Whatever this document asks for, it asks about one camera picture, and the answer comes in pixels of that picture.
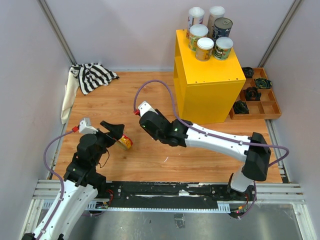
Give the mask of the green fruit can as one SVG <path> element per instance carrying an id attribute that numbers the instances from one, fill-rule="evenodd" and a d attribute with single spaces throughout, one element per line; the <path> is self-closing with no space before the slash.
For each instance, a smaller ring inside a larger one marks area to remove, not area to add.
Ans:
<path id="1" fill-rule="evenodd" d="M 227 60 L 234 43 L 229 37 L 220 37 L 215 42 L 214 58 L 217 60 Z"/>

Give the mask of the orange fruit can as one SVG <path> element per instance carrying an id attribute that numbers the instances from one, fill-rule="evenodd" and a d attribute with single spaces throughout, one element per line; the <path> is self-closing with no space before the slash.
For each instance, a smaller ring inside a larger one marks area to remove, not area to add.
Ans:
<path id="1" fill-rule="evenodd" d="M 195 58 L 198 61 L 208 61 L 212 55 L 214 48 L 214 41 L 208 37 L 202 37 L 197 41 L 197 47 L 195 51 Z"/>

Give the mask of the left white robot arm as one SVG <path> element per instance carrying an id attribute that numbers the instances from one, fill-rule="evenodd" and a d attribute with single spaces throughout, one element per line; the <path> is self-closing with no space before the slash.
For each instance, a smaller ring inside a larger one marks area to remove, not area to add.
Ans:
<path id="1" fill-rule="evenodd" d="M 108 149 L 122 138 L 125 126 L 104 120 L 100 125 L 107 132 L 93 127 L 90 119 L 85 117 L 79 125 L 68 131 L 68 134 L 80 132 L 82 137 L 64 176 L 47 168 L 58 177 L 59 192 L 42 222 L 33 232 L 25 233 L 22 239 L 67 240 L 88 204 L 107 193 L 107 179 L 97 172 L 96 167 L 102 155 L 108 153 Z"/>

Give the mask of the dark green item tray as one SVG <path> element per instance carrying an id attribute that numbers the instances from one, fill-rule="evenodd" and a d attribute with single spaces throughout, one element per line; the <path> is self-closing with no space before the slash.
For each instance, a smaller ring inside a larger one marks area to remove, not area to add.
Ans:
<path id="1" fill-rule="evenodd" d="M 256 78 L 254 80 L 255 86 L 258 89 L 271 89 L 272 88 L 272 82 L 266 78 Z"/>

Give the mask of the tall white lid can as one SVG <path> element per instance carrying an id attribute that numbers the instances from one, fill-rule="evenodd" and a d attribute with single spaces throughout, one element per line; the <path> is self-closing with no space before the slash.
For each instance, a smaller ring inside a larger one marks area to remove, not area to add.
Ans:
<path id="1" fill-rule="evenodd" d="M 225 15 L 225 12 L 226 10 L 222 6 L 213 6 L 209 9 L 207 28 L 210 32 L 213 30 L 216 19 L 222 18 Z"/>
<path id="2" fill-rule="evenodd" d="M 201 7 L 192 7 L 188 10 L 188 19 L 187 19 L 187 39 L 190 38 L 190 28 L 193 25 L 202 24 L 205 17 L 205 10 Z"/>

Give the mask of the cream cloth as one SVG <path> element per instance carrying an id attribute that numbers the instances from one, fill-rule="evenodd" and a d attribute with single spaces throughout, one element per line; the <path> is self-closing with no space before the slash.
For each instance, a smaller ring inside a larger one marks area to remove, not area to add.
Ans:
<path id="1" fill-rule="evenodd" d="M 78 79 L 74 76 L 73 72 L 70 70 L 68 73 L 67 84 L 65 85 L 65 94 L 61 107 L 61 123 L 64 125 L 67 123 L 71 108 L 74 104 L 77 91 L 79 88 Z"/>

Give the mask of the striped black white cloth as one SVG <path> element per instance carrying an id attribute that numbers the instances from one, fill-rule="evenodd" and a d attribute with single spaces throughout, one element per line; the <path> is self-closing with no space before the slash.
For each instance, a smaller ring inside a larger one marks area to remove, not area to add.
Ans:
<path id="1" fill-rule="evenodd" d="M 74 64 L 70 67 L 69 72 L 77 79 L 84 95 L 88 95 L 98 87 L 108 86 L 111 81 L 120 78 L 117 73 L 100 63 Z"/>

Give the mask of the black item top tray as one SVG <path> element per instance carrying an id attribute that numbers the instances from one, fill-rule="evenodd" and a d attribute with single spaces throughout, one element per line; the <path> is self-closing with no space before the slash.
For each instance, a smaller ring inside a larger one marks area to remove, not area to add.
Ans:
<path id="1" fill-rule="evenodd" d="M 255 71 L 252 67 L 242 67 L 241 69 L 246 79 L 253 78 Z"/>

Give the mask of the black item lower tray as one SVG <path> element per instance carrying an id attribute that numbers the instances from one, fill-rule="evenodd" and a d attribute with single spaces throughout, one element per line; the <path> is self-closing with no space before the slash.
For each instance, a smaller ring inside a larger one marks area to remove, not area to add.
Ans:
<path id="1" fill-rule="evenodd" d="M 238 100 L 233 104 L 233 111 L 235 114 L 246 115 L 249 114 L 249 108 L 244 101 Z"/>

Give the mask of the red yellow fish tin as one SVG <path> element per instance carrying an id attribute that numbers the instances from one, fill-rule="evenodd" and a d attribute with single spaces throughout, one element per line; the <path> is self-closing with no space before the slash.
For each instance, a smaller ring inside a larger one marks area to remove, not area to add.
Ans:
<path id="1" fill-rule="evenodd" d="M 133 146 L 133 141 L 125 134 L 116 143 L 124 150 L 129 150 Z"/>

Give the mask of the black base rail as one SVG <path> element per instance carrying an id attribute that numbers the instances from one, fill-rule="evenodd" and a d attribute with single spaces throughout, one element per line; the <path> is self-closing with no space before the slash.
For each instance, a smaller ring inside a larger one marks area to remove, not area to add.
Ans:
<path id="1" fill-rule="evenodd" d="M 252 201 L 254 191 L 249 185 L 245 192 L 238 192 L 228 183 L 112 181 L 95 198 L 97 206 L 93 210 L 214 210 L 219 201 Z"/>

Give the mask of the white lid yellow can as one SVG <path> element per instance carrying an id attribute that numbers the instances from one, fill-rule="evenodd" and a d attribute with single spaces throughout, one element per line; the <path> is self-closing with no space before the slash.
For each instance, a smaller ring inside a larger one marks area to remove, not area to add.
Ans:
<path id="1" fill-rule="evenodd" d="M 190 27 L 188 47 L 190 50 L 195 51 L 197 48 L 197 42 L 200 38 L 204 38 L 208 35 L 208 27 L 203 24 L 195 24 Z"/>

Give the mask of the black item middle tray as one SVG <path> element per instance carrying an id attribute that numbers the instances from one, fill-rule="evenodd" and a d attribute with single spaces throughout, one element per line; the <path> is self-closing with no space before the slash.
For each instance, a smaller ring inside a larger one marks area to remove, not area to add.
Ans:
<path id="1" fill-rule="evenodd" d="M 244 96 L 247 101 L 259 101 L 261 99 L 261 93 L 256 87 L 248 87 L 244 91 Z"/>

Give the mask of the yellow cabinet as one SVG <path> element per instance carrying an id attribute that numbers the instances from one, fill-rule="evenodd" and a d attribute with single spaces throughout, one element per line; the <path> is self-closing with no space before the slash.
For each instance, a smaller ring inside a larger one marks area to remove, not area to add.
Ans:
<path id="1" fill-rule="evenodd" d="M 228 59 L 196 59 L 186 30 L 175 32 L 174 89 L 181 119 L 196 124 L 223 123 L 246 78 L 234 50 Z"/>

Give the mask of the dark brown can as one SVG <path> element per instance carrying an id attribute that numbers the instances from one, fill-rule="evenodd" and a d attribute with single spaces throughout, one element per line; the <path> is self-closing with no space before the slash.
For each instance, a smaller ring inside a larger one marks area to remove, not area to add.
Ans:
<path id="1" fill-rule="evenodd" d="M 221 37 L 229 37 L 233 21 L 226 17 L 217 18 L 213 25 L 212 39 L 215 42 Z"/>

